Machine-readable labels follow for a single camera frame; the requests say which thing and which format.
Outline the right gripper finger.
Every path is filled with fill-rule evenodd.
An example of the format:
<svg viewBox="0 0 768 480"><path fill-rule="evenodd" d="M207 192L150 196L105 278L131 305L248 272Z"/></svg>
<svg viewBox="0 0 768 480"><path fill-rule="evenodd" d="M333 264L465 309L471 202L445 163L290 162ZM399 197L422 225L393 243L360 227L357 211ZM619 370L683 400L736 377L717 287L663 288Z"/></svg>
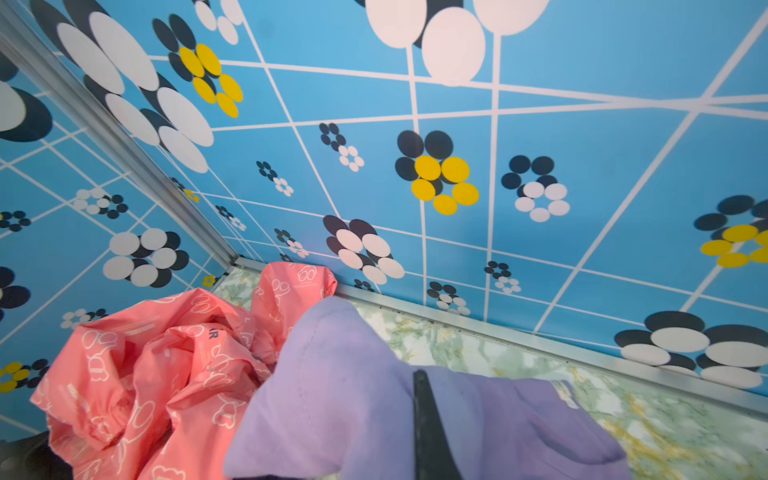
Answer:
<svg viewBox="0 0 768 480"><path fill-rule="evenodd" d="M460 480L460 471L450 451L433 390L424 370L413 374L413 423L415 478Z"/></svg>

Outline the purple cloth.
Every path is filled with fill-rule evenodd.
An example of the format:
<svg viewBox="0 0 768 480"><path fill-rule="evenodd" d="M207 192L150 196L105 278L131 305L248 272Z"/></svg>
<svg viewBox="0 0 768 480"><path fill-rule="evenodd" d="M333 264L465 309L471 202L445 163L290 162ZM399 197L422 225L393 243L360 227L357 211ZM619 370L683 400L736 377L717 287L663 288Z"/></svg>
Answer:
<svg viewBox="0 0 768 480"><path fill-rule="evenodd" d="M429 378L464 479L626 479L618 442L563 381L399 360L348 301L304 313L225 456L231 478L414 479L413 374Z"/></svg>

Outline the pink patterned cloth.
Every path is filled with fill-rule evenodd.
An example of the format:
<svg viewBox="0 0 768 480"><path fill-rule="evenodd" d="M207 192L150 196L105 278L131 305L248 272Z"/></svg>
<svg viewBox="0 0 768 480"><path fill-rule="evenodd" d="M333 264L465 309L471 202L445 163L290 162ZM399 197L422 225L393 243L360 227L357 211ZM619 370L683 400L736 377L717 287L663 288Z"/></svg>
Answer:
<svg viewBox="0 0 768 480"><path fill-rule="evenodd" d="M32 395L78 479L218 479L249 400L300 317L337 288L325 268L261 274L249 308L195 289L78 327Z"/></svg>

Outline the black cloth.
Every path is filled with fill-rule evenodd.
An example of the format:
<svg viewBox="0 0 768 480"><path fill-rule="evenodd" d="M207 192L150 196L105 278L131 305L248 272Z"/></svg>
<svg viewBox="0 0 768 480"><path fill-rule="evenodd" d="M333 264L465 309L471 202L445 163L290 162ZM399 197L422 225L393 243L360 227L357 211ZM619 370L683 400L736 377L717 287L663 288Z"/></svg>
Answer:
<svg viewBox="0 0 768 480"><path fill-rule="evenodd" d="M72 480L72 467L48 444L49 433L17 441L1 441L2 480Z"/></svg>

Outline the left corner aluminium post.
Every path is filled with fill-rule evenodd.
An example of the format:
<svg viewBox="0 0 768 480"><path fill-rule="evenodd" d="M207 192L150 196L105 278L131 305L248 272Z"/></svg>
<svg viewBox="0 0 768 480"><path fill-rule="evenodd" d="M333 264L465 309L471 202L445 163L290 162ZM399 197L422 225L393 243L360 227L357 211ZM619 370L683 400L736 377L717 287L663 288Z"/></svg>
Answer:
<svg viewBox="0 0 768 480"><path fill-rule="evenodd" d="M50 91L59 108L86 128L94 143L131 174L137 185L201 243L218 263L225 267L236 263L239 254L226 239L44 45L18 9L8 1L1 3L1 46L32 80Z"/></svg>

